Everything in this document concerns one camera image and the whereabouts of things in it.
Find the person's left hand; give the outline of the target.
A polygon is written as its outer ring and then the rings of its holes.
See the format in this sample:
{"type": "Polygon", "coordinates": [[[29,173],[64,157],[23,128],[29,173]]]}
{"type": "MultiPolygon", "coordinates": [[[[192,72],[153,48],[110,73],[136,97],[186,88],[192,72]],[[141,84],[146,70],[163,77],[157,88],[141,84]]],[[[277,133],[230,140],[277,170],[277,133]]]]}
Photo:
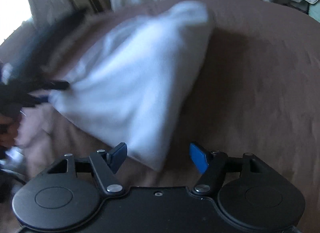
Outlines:
{"type": "Polygon", "coordinates": [[[16,120],[10,117],[1,115],[1,125],[6,125],[7,131],[1,134],[1,146],[11,148],[15,145],[15,139],[18,136],[22,116],[19,115],[16,120]]]}

